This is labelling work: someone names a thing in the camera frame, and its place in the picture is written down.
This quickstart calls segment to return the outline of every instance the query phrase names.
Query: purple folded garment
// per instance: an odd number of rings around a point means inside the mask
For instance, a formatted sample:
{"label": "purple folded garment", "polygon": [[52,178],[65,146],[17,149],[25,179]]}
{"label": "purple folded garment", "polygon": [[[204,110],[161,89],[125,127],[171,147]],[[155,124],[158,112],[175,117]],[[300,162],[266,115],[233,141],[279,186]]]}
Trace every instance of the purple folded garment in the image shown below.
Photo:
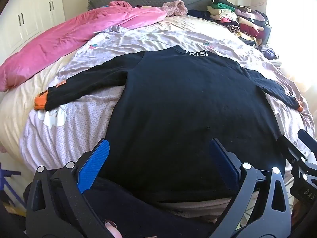
{"label": "purple folded garment", "polygon": [[244,17],[247,17],[247,18],[253,19],[253,20],[265,21],[264,17],[261,14],[259,14],[256,11],[253,11],[253,10],[251,12],[242,12],[239,9],[235,9],[235,14],[239,15],[239,16],[244,16]]}

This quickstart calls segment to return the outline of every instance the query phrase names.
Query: pile of clothes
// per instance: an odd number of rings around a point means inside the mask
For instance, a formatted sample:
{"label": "pile of clothes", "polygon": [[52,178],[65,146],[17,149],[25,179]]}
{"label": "pile of clothes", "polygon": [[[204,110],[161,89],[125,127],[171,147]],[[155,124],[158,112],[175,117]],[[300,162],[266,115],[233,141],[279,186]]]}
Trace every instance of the pile of clothes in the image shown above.
{"label": "pile of clothes", "polygon": [[261,45],[270,33],[265,13],[227,0],[214,0],[207,11],[189,10],[188,15],[214,21],[238,36],[248,45]]}

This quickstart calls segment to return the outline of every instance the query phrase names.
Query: floor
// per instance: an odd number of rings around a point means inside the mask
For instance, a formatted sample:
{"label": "floor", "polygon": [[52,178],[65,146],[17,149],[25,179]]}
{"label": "floor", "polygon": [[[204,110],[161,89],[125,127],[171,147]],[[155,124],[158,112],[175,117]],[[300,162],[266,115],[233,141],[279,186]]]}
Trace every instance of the floor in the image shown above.
{"label": "floor", "polygon": [[[8,181],[10,186],[15,190],[15,192],[20,196],[20,198],[23,199],[23,192],[26,186],[32,182],[34,174],[25,165],[13,159],[8,153],[0,153],[0,162],[1,167],[4,170],[21,172],[21,176],[7,177],[6,180]],[[7,187],[4,187],[4,190],[19,209],[25,210],[24,207],[16,200],[16,198],[7,189]]]}

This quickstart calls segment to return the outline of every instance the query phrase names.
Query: cabinet door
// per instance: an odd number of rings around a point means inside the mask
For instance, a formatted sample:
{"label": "cabinet door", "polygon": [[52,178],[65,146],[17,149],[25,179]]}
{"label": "cabinet door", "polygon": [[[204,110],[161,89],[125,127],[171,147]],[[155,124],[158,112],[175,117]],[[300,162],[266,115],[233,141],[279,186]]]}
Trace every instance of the cabinet door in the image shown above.
{"label": "cabinet door", "polygon": [[52,3],[52,14],[54,25],[58,25],[65,21],[63,1],[62,0],[51,0]]}
{"label": "cabinet door", "polygon": [[36,0],[36,10],[38,17],[41,20],[42,31],[48,30],[54,26],[53,14],[52,14],[52,2],[51,0]]}
{"label": "cabinet door", "polygon": [[36,0],[20,0],[22,28],[25,40],[41,32],[41,20],[36,12],[35,3]]}
{"label": "cabinet door", "polygon": [[19,5],[19,0],[9,0],[0,15],[0,39],[6,57],[24,42]]}

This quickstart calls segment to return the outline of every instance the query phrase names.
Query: dark navy garment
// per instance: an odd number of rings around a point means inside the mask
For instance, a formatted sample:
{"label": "dark navy garment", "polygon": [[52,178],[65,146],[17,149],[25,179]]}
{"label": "dark navy garment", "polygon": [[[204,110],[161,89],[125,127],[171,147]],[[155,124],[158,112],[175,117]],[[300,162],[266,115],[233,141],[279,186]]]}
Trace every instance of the dark navy garment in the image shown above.
{"label": "dark navy garment", "polygon": [[46,110],[109,86],[125,85],[107,129],[110,154],[99,176],[147,202],[224,198],[232,192],[217,173],[208,143],[256,169],[285,170],[281,135],[265,97],[293,109],[297,100],[275,81],[209,51],[180,46],[126,54],[49,88]]}

